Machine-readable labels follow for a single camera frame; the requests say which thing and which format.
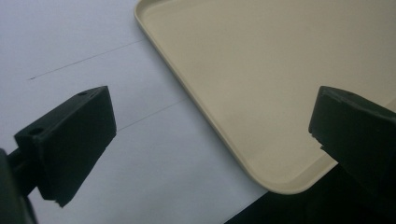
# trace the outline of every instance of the pencil line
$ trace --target pencil line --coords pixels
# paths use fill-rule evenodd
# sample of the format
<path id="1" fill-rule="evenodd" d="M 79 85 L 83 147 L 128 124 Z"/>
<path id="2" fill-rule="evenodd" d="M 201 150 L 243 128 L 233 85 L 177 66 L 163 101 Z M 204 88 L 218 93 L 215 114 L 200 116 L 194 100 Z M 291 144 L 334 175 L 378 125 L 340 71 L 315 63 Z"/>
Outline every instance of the pencil line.
<path id="1" fill-rule="evenodd" d="M 181 103 L 181 102 L 183 102 L 183 101 L 185 101 L 185 100 L 187 100 L 187 99 L 188 99 L 188 98 L 184 98 L 184 99 L 182 99 L 182 100 L 179 100 L 179 101 L 177 101 L 177 102 L 174 103 L 174 104 L 171 104 L 171 105 L 169 105 L 169 106 L 167 106 L 167 107 L 164 107 L 164 108 L 162 108 L 162 109 L 160 109 L 160 110 L 158 110 L 158 111 L 156 111 L 156 112 L 154 112 L 154 113 L 152 113 L 152 114 L 149 114 L 149 115 L 143 117 L 142 119 L 139 119 L 139 120 L 137 120 L 137 121 L 135 121 L 135 122 L 133 122 L 133 123 L 131 123 L 131 124 L 128 124 L 128 125 L 126 125 L 126 126 L 120 128 L 120 129 L 118 129 L 118 130 L 117 130 L 117 133 L 121 132 L 122 130 L 124 130 L 124 129 L 126 129 L 126 128 L 131 127 L 132 125 L 134 125 L 134 124 L 136 124 L 136 123 L 138 123 L 138 122 L 140 122 L 140 121 L 142 121 L 142 120 L 144 120 L 144 119 L 148 119 L 149 117 L 152 117 L 152 116 L 154 116 L 154 115 L 156 115 L 156 114 L 158 114 L 158 113 L 160 113 L 160 112 L 162 112 L 162 111 L 168 109 L 169 107 L 172 107 L 172 106 L 174 106 L 174 105 L 177 105 L 177 104 L 179 104 L 179 103 Z"/>
<path id="2" fill-rule="evenodd" d="M 107 54 L 107 53 L 109 53 L 109 52 L 112 52 L 112 51 L 114 51 L 114 50 L 123 49 L 123 48 L 128 47 L 128 46 L 131 46 L 131 45 L 133 45 L 133 44 L 142 42 L 143 40 L 145 40 L 145 39 L 137 40 L 137 41 L 135 41 L 135 42 L 132 42 L 132 43 L 129 43 L 129 44 L 120 46 L 120 47 L 118 47 L 118 48 L 111 49 L 111 50 L 108 50 L 108 51 L 105 51 L 105 52 L 102 52 L 102 53 L 95 54 L 95 55 L 93 55 L 93 56 L 91 56 L 91 57 L 89 57 L 89 58 L 86 58 L 86 59 L 77 61 L 77 62 L 75 62 L 75 63 L 67 64 L 67 65 L 65 65 L 65 66 L 62 66 L 62 67 L 60 67 L 60 68 L 56 68 L 56 69 L 54 69 L 54 70 L 48 71 L 48 72 L 46 72 L 46 73 L 40 74 L 40 75 L 35 76 L 35 77 L 31 77 L 31 78 L 29 78 L 28 80 L 33 80 L 33 79 L 38 78 L 38 77 L 43 77 L 43 76 L 45 76 L 45 75 L 48 75 L 48 74 L 50 74 L 50 73 L 59 71 L 59 70 L 61 70 L 61 69 L 64 69 L 64 68 L 69 67 L 69 66 L 72 66 L 72 65 L 75 65 L 75 64 L 77 64 L 77 63 L 82 63 L 82 62 L 85 62 L 85 61 L 87 61 L 87 60 L 89 60 L 89 59 L 96 58 L 96 57 L 98 57 L 98 56 L 101 56 L 101 55 Z"/>

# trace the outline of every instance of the tray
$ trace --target tray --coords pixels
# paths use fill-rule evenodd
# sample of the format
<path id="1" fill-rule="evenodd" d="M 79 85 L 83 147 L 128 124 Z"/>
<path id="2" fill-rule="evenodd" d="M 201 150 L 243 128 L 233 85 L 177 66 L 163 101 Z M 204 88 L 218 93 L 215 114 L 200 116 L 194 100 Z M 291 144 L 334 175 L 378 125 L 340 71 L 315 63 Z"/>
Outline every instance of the tray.
<path id="1" fill-rule="evenodd" d="M 141 0 L 135 17 L 247 173 L 282 194 L 336 161 L 308 133 L 319 86 L 396 97 L 396 1 Z"/>

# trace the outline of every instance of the black object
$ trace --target black object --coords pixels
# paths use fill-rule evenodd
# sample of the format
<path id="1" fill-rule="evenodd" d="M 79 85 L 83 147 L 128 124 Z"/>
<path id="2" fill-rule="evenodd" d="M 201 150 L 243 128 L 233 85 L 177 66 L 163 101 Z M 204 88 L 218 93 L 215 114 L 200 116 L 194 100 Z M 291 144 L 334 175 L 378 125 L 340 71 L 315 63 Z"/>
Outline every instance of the black object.
<path id="1" fill-rule="evenodd" d="M 395 113 L 321 87 L 309 132 L 339 164 L 305 192 L 268 192 L 227 223 L 396 223 Z"/>
<path id="2" fill-rule="evenodd" d="M 7 158 L 0 150 L 0 191 L 7 195 L 0 202 L 1 213 L 12 210 L 9 217 L 23 217 L 29 207 L 26 196 L 36 186 L 44 199 L 65 206 L 115 135 L 106 86 L 73 96 L 18 132 L 19 148 Z"/>
<path id="3" fill-rule="evenodd" d="M 337 165 L 310 189 L 294 195 L 267 192 L 226 223 L 391 224 L 395 212 L 395 203 L 379 201 Z"/>
<path id="4" fill-rule="evenodd" d="M 396 201 L 396 114 L 359 95 L 321 87 L 309 132 L 374 196 Z"/>

